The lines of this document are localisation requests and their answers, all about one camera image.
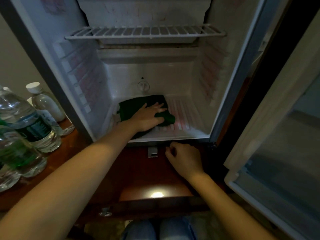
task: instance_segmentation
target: refrigerator floor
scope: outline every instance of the refrigerator floor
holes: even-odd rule
[[[119,102],[130,98],[117,98],[113,101],[108,116],[102,126],[102,132],[109,132],[120,120],[117,115]],[[130,142],[169,141],[184,139],[201,139],[210,137],[206,133],[201,117],[190,96],[165,96],[168,109],[176,117],[174,124],[169,126],[156,126],[146,135],[130,140]]]

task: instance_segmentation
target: person's left hand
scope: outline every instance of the person's left hand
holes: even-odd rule
[[[163,117],[155,117],[156,113],[167,110],[167,108],[161,108],[163,104],[155,103],[148,108],[146,108],[146,106],[147,104],[145,103],[142,108],[129,119],[129,121],[136,126],[138,132],[147,131],[165,120]]]

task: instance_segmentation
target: forearm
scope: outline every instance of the forearm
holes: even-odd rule
[[[243,208],[232,201],[207,174],[199,173],[195,175],[190,179],[190,184],[220,219],[232,239],[275,239],[273,235],[256,222]]]
[[[2,237],[64,238],[135,133],[124,121],[55,170],[7,213],[0,222]]]

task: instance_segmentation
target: bright light spot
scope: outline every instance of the bright light spot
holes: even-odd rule
[[[161,192],[154,192],[154,193],[151,195],[152,198],[161,198],[161,197],[163,197],[163,196],[164,196],[164,194],[161,193]]]

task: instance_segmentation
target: white wire rack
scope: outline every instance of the white wire rack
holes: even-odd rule
[[[187,38],[225,36],[226,33],[210,24],[201,25],[161,25],[153,27],[83,27],[67,40],[78,39],[119,39],[119,38]]]

